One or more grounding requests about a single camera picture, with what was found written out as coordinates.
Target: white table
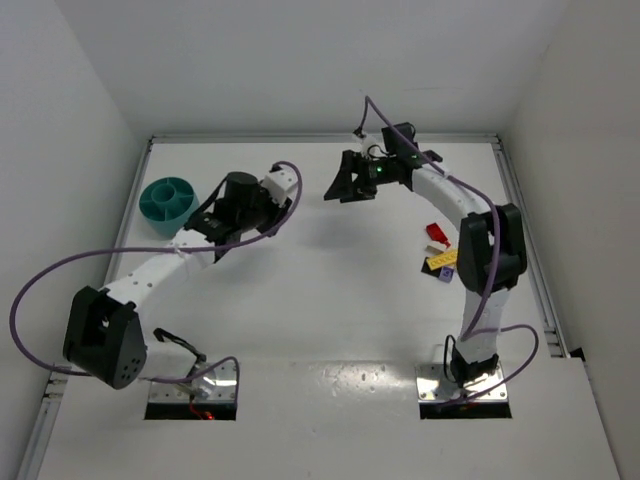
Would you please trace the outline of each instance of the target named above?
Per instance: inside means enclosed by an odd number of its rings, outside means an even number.
[[[427,143],[453,172],[507,196],[491,143]],[[155,315],[211,359],[242,366],[236,422],[145,421],[148,384],[113,391],[72,378],[40,480],[91,478],[612,479],[612,456],[582,364],[551,358],[540,299],[528,275],[504,312],[543,339],[533,365],[508,386],[512,419],[420,420],[413,366],[460,328],[464,289],[420,273],[426,224],[456,231],[404,187],[374,201],[323,202],[350,143],[156,142],[133,200],[165,176],[203,200],[225,173],[261,177],[278,160],[304,175],[299,210],[273,239],[230,252],[179,288]],[[123,245],[165,240],[137,208]],[[145,260],[113,263],[120,276]],[[528,355],[526,333],[505,334],[507,373]],[[362,373],[369,376],[362,380]]]

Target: teal container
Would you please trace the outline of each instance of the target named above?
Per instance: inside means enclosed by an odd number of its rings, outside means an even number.
[[[156,180],[140,195],[138,207],[153,229],[171,238],[198,208],[193,187],[181,178],[166,177]]]

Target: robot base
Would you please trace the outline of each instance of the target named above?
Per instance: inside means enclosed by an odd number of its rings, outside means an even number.
[[[193,400],[198,412],[208,412],[212,420],[235,420],[235,401],[238,381],[235,366],[226,362],[206,375],[210,390],[206,396]],[[189,390],[186,386],[151,382],[145,420],[201,420],[191,411]]]
[[[485,374],[458,388],[444,377],[442,363],[419,365],[416,367],[416,384],[420,419],[511,418],[506,385],[500,385],[469,403],[442,406],[450,400],[486,390],[502,379],[502,366],[498,364],[492,374]]]

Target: red wire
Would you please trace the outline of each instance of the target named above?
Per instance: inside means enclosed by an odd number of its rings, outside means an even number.
[[[193,406],[193,400],[189,402],[189,411],[200,418],[200,420],[213,420],[213,415],[211,415],[211,413],[198,411],[196,407]]]

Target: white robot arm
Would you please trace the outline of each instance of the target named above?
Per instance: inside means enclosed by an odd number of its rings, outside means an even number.
[[[404,123],[395,128],[413,143],[415,130],[412,125]],[[398,141],[389,128],[383,129],[382,134],[385,156],[372,157],[370,152],[377,146],[376,142],[371,140],[371,136],[361,135],[362,151],[342,153],[340,170],[324,198],[339,199],[341,203],[371,200],[375,198],[378,185],[398,182],[431,202],[458,228],[457,269],[467,292],[462,329],[452,352],[451,371],[456,383],[462,386],[492,372],[498,364],[496,338],[502,309],[509,298],[509,290],[517,284],[518,276],[525,272],[527,266],[522,218],[518,208],[512,204],[497,207],[501,245],[496,281],[477,323],[473,325],[474,331],[487,333],[471,336],[469,329],[487,284],[491,258],[493,221],[489,206],[420,160]],[[425,155],[432,161],[442,162],[442,158],[432,151],[425,152]]]
[[[152,315],[159,300],[191,276],[218,261],[240,236],[256,229],[275,235],[297,187],[294,174],[275,167],[262,181],[229,173],[225,192],[214,193],[189,218],[161,253],[100,290],[74,297],[64,341],[65,358],[115,389],[136,378],[184,378],[206,357],[186,341],[158,328]],[[213,211],[207,209],[213,205]]]

